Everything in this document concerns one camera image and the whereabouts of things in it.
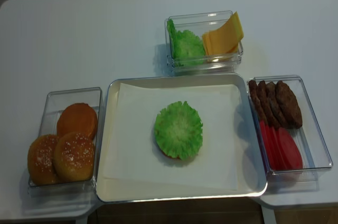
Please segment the middle red tomato slice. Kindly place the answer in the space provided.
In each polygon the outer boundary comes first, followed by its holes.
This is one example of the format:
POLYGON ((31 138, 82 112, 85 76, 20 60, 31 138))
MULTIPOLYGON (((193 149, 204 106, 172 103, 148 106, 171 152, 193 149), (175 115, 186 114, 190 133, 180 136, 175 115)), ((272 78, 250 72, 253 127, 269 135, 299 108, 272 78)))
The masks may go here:
POLYGON ((275 162, 276 162, 276 168, 275 170, 277 171, 281 171, 285 169, 285 163, 283 160, 283 156, 281 155, 279 146, 278 146, 278 137, 276 134, 276 130, 274 129, 274 127, 270 127, 269 128, 270 131, 270 135, 271 135, 271 144, 272 144, 272 148, 274 150, 274 155, 275 155, 275 162))

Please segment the right sesame top bun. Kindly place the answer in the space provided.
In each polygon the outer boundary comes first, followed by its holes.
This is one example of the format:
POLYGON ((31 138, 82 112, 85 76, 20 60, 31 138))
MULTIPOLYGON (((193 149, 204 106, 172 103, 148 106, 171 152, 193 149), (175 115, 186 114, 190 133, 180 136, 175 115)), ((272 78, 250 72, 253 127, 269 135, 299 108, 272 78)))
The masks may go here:
POLYGON ((83 133, 71 132, 59 139, 53 154, 53 165, 61 181, 85 181, 93 175, 94 157, 92 140, 83 133))

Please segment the clear bun container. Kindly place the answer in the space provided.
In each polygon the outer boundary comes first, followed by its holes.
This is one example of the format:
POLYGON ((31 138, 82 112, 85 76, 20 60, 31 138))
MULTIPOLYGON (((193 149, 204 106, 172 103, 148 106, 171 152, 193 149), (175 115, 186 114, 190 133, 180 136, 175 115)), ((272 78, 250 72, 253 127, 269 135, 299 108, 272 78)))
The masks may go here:
POLYGON ((97 132, 92 140, 95 146, 93 175, 91 179, 85 181, 63 182, 59 178, 60 182, 57 184, 39 186, 32 182, 29 174, 28 192, 33 197, 92 192, 96 187, 102 121, 101 116, 103 111, 102 90, 99 87, 50 92, 46 98, 38 137, 46 134, 57 135, 57 122, 62 112, 68 106, 75 103, 88 104, 95 110, 98 117, 97 132))

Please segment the left sesame top bun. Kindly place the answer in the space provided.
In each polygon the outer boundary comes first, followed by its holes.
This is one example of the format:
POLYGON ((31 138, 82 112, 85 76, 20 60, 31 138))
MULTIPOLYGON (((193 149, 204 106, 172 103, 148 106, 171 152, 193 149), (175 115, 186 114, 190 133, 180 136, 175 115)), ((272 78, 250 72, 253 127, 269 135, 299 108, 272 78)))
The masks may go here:
POLYGON ((59 137, 54 134, 39 136, 31 145, 27 155, 27 169, 35 185, 57 184, 60 179, 53 166, 54 150, 59 137))

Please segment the clear patty tomato container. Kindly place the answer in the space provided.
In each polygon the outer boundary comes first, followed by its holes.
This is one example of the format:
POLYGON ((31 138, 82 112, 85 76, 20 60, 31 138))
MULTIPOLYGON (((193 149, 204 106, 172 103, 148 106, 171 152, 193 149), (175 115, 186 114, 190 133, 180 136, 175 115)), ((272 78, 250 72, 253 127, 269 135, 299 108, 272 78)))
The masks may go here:
POLYGON ((332 169, 333 162, 328 152, 321 129, 317 122, 312 104, 309 100, 305 85, 300 76, 273 76, 273 77, 254 77, 257 84, 265 81, 266 84, 273 82, 275 85, 278 81, 288 84, 295 94, 298 105, 302 112, 303 125, 301 128, 291 128, 289 125, 286 129, 295 141, 303 161, 303 168, 299 170, 272 170, 269 166, 262 133, 259 126, 259 119, 248 91, 251 110, 255 121, 255 127, 263 156, 267 179, 270 183, 296 183, 303 181, 315 181, 319 175, 332 169))

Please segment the green lettuce leaves in container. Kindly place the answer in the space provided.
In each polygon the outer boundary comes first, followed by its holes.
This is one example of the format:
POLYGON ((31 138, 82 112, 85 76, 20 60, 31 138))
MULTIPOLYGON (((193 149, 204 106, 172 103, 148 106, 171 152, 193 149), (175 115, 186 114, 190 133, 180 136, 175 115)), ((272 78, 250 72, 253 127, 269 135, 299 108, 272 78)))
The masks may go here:
POLYGON ((177 31, 172 19, 167 21, 167 30, 172 42, 172 57, 177 67, 192 67, 203 64, 205 50, 202 40, 190 30, 177 31))

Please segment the red tomato slice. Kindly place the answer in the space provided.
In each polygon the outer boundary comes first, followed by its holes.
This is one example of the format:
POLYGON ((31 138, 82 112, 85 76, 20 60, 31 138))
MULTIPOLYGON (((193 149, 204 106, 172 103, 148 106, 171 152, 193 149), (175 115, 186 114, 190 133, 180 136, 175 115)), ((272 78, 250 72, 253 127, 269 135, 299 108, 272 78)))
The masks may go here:
POLYGON ((299 149, 290 133, 280 127, 277 131, 277 145, 280 151, 282 170, 299 170, 303 161, 299 149))
POLYGON ((264 141, 267 157, 269 160, 269 166, 272 170, 275 170, 277 168, 277 162, 275 159, 275 152, 273 142, 271 139, 270 128, 268 125, 265 124, 263 120, 259 122, 259 126, 262 133, 262 138, 264 141))
POLYGON ((278 146, 278 137, 276 134, 276 130, 274 129, 274 127, 270 127, 269 128, 270 131, 270 135, 271 135, 271 144, 272 144, 272 148, 274 150, 274 155, 275 155, 275 162, 276 162, 276 168, 275 170, 277 171, 281 171, 285 169, 285 163, 283 160, 283 156, 281 155, 279 146, 278 146))

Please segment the clear lettuce cheese container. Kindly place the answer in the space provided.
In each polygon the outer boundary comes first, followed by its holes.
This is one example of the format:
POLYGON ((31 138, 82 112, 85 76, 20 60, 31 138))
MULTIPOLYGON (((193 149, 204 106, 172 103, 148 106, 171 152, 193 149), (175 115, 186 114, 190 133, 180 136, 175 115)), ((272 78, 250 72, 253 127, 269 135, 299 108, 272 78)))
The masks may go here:
POLYGON ((170 16, 168 19, 166 19, 166 52, 168 60, 167 64, 170 72, 175 76, 202 73, 235 72, 242 60, 243 47, 241 42, 238 45, 238 51, 236 53, 230 53, 220 56, 221 58, 228 57, 228 60, 209 63, 208 57, 205 53, 205 56, 203 58, 203 64, 192 67, 177 67, 174 63, 175 60, 172 57, 172 42, 167 30, 167 21, 169 19, 172 19, 177 31, 190 30, 202 40, 202 35, 205 32, 218 29, 230 18, 232 14, 232 11, 220 11, 201 14, 170 16))

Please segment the front brown meat patty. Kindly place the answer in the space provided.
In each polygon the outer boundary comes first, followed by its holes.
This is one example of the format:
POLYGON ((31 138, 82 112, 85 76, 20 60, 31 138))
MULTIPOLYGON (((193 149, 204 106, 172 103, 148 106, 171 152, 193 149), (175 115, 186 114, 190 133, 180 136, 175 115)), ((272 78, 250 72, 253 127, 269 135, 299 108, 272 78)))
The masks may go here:
POLYGON ((278 81, 276 84, 276 99, 289 126, 295 129, 301 128, 303 119, 297 98, 289 85, 283 81, 278 81))

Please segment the white metal tray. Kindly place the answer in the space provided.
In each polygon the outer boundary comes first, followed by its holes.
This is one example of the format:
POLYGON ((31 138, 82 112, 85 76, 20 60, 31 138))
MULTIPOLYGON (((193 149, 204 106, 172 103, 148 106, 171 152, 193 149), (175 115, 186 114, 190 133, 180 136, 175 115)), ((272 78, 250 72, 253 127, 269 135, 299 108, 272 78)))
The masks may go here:
POLYGON ((107 96, 105 125, 102 138, 96 194, 106 203, 159 200, 182 200, 197 198, 258 197, 267 188, 267 178, 262 162, 258 138, 251 114, 244 79, 236 74, 214 74, 200 76, 119 79, 114 81, 107 96), (155 183, 136 180, 107 178, 104 165, 116 118, 121 84, 147 89, 170 89, 234 85, 238 88, 240 103, 234 114, 236 139, 234 156, 237 168, 237 189, 213 189, 199 186, 155 183))

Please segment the brown meat patty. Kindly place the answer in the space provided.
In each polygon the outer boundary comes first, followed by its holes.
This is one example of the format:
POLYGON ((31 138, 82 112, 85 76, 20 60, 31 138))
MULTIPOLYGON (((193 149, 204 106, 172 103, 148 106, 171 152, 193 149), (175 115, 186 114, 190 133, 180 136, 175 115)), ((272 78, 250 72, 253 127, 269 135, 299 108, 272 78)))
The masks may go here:
POLYGON ((278 81, 276 84, 276 99, 289 126, 295 129, 301 128, 303 119, 297 98, 289 85, 283 81, 278 81))
POLYGON ((264 80, 258 84, 257 95, 260 100, 262 109, 266 115, 268 125, 270 127, 273 127, 274 129, 278 129, 280 127, 280 123, 271 110, 270 103, 266 93, 266 83, 264 80))
POLYGON ((280 127, 287 128, 288 122, 286 118, 284 117, 281 111, 281 108, 277 102, 276 85, 273 82, 269 82, 268 84, 266 84, 266 93, 267 93, 267 98, 270 104, 270 109, 273 112, 275 118, 280 123, 280 127))
POLYGON ((268 124, 267 117, 264 113, 260 99, 258 98, 258 95, 257 95, 257 84, 256 84, 256 82, 254 80, 250 80, 248 82, 248 86, 249 86, 249 92, 250 92, 251 100, 254 104, 254 107, 255 107, 255 110, 257 112, 259 121, 263 121, 265 124, 268 124))

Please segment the back brown meat patty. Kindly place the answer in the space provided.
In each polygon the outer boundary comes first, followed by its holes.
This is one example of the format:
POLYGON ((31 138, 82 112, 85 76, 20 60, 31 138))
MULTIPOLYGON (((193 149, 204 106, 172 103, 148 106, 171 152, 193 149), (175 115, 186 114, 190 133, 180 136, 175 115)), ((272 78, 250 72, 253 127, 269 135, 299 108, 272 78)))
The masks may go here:
POLYGON ((257 95, 257 84, 256 84, 256 82, 254 80, 250 80, 248 82, 248 86, 249 86, 249 92, 250 92, 251 100, 254 104, 254 107, 255 107, 255 110, 257 112, 259 121, 263 121, 265 124, 268 124, 267 117, 264 113, 260 99, 258 98, 258 95, 257 95))

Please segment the front red tomato slice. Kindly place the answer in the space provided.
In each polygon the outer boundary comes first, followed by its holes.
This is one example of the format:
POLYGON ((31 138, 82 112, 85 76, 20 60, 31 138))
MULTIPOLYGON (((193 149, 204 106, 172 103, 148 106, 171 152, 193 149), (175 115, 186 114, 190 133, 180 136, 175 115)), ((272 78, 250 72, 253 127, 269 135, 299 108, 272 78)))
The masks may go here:
POLYGON ((299 170, 303 161, 299 149, 290 133, 280 127, 277 131, 277 145, 280 151, 282 170, 299 170))

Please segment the bottom bun under lettuce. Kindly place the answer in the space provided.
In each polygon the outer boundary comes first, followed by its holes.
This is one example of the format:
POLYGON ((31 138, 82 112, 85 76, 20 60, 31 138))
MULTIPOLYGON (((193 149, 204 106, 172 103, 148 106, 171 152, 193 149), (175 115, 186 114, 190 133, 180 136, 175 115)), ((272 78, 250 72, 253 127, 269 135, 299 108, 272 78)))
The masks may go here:
POLYGON ((161 150, 161 152, 162 152, 162 154, 163 154, 164 156, 166 156, 166 157, 168 157, 168 158, 170 158, 170 159, 173 159, 173 160, 181 160, 181 159, 179 158, 179 156, 177 156, 177 157, 171 157, 171 156, 167 155, 166 153, 164 153, 162 150, 161 150))

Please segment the orange cheese slices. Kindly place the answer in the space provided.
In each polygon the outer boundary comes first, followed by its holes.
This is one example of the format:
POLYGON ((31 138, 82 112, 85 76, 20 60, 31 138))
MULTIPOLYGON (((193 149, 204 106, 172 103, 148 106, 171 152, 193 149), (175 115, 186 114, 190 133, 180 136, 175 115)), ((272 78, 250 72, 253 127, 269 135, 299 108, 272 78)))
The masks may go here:
POLYGON ((220 56, 238 51, 238 45, 244 33, 237 12, 218 29, 207 31, 202 35, 203 46, 208 57, 208 62, 225 61, 229 58, 220 56))

